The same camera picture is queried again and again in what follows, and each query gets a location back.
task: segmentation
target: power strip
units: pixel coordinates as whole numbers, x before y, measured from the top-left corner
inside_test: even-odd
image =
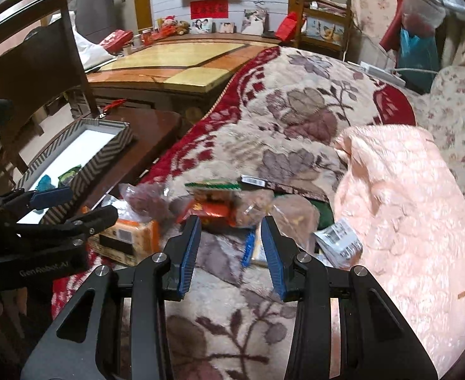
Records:
[[[371,75],[373,77],[381,78],[382,80],[385,80],[385,81],[387,81],[387,82],[389,82],[391,84],[394,84],[394,85],[396,85],[398,87],[405,87],[405,80],[403,80],[403,78],[395,76],[394,74],[391,74],[386,70],[375,67],[375,66],[373,66],[371,64],[368,64],[368,63],[365,63],[363,61],[361,61],[361,68],[368,75]]]

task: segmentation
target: wooden table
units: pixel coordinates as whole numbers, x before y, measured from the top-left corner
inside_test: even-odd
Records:
[[[243,34],[174,36],[87,75],[99,106],[126,98],[130,107],[176,111],[180,135],[215,103],[233,74],[279,42]],[[76,102],[85,103],[76,92]]]

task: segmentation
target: framed photo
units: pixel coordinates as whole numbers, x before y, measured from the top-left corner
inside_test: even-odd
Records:
[[[91,183],[132,141],[129,123],[83,118],[53,140],[29,166],[16,185],[35,190],[43,177],[53,187],[69,186],[74,196],[68,203],[31,211],[19,223],[58,224],[73,210]]]
[[[260,7],[245,10],[241,34],[261,36],[266,27],[267,15],[267,11]]]
[[[212,18],[197,18],[192,20],[190,25],[190,34],[209,34],[213,31]]]
[[[221,22],[219,33],[233,33],[234,32],[234,23],[233,22]]]
[[[342,46],[345,27],[328,20],[309,17],[307,20],[306,36],[320,41]]]

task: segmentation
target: photo frame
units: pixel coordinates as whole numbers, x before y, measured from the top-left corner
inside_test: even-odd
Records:
[[[221,22],[219,33],[234,33],[234,23],[233,22]]]
[[[212,18],[196,18],[190,25],[190,34],[209,34],[213,31]]]
[[[266,28],[267,17],[267,10],[258,6],[245,10],[241,34],[261,36]]]

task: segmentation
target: blue plastic bag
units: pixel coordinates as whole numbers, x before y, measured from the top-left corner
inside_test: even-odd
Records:
[[[410,37],[407,30],[401,28],[401,48],[398,57],[398,68],[417,68],[420,70],[440,70],[437,42],[434,37]],[[400,71],[403,80],[424,92],[431,90],[435,74],[418,71]]]

